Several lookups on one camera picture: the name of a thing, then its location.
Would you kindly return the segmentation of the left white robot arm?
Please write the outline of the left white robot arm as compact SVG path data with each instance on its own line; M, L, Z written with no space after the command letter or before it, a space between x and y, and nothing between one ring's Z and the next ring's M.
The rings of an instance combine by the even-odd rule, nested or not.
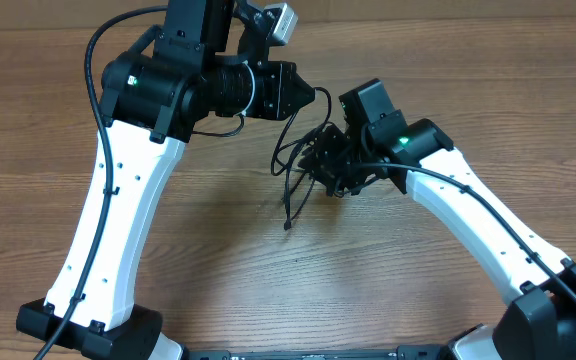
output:
M90 359L180 359L160 313L135 302L141 254L165 185L209 115L283 121L315 98L292 62L273 61L298 17L286 3L171 1L87 91L96 166L64 265L16 327Z

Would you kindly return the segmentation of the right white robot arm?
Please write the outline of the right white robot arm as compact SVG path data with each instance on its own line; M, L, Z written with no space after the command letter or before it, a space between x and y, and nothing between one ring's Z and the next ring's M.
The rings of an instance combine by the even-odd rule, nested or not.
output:
M475 258L505 312L443 345L400 346L399 359L576 359L576 260L523 223L427 118L408 123L371 80L340 97L345 127L323 123L302 143L300 168L329 196L379 180L436 216Z

